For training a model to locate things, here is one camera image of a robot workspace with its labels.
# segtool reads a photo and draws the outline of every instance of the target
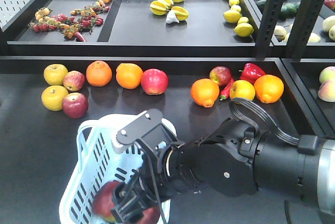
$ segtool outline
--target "black cable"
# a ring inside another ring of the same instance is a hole
[[[269,127],[271,132],[275,134],[279,139],[283,140],[284,142],[290,144],[290,145],[295,145],[297,146],[299,144],[299,139],[296,137],[293,137],[287,133],[285,133],[282,129],[279,128],[277,123],[271,118],[271,116],[260,106],[255,104],[254,102],[241,98],[241,97],[236,97],[234,98],[230,103],[229,103],[229,108],[231,113],[238,119],[240,120],[247,120],[245,122],[251,124],[254,122],[250,118],[246,117],[244,114],[242,114],[238,108],[236,107],[236,103],[243,105],[247,109],[251,110],[253,113],[255,113],[258,117],[260,117],[266,125]]]
[[[291,218],[290,218],[290,215],[289,215],[289,205],[288,204],[289,204],[288,201],[284,200],[286,222],[287,222],[287,224],[292,224]]]
[[[159,193],[158,193],[158,188],[157,188],[157,184],[156,184],[156,180],[155,180],[155,173],[154,173],[153,167],[152,167],[151,158],[148,155],[147,155],[147,157],[148,157],[148,163],[149,163],[149,168],[150,168],[152,184],[153,184],[153,188],[154,188],[154,191],[155,191],[155,196],[156,196],[156,199],[157,199],[157,202],[158,202],[158,206],[159,206],[160,214],[161,214],[161,217],[162,217],[162,221],[163,221],[163,224],[168,224],[166,222],[165,215],[164,215],[163,208],[162,208],[162,203],[161,203],[161,200],[159,198]]]

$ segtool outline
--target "white garlic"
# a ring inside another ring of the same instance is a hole
[[[169,13],[166,16],[166,23],[171,24],[171,23],[179,23],[179,20],[176,17],[176,14],[173,10],[169,11]]]

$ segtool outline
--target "orange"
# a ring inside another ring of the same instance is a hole
[[[104,61],[95,61],[86,69],[86,79],[92,86],[105,86],[111,80],[111,68]]]
[[[191,87],[191,97],[194,102],[204,107],[212,107],[219,93],[219,86],[211,79],[199,79]]]
[[[284,92],[283,81],[274,75],[264,75],[253,84],[256,91],[256,97],[265,104],[278,101]]]
[[[116,81],[126,89],[135,89],[141,83],[143,70],[134,63],[121,63],[116,68]]]

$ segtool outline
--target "red bell pepper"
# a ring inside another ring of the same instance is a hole
[[[229,83],[226,85],[226,87],[220,92],[219,98],[220,101],[225,100],[229,98],[230,88],[232,87],[232,84],[235,82],[235,80],[231,77]]]
[[[242,71],[241,80],[246,80],[252,84],[255,83],[255,81],[265,75],[265,71],[263,71],[259,66],[253,63],[246,63],[244,66],[244,69]]]

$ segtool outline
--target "avocado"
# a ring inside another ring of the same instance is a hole
[[[255,3],[257,5],[258,9],[261,11],[261,13],[263,13],[266,0],[259,0],[259,1],[255,2]]]
[[[297,8],[293,3],[286,3],[285,6],[287,7],[288,17],[295,17],[297,13]]]
[[[279,18],[285,20],[287,17],[289,17],[289,9],[286,5],[283,5],[281,8],[281,12],[279,13]]]

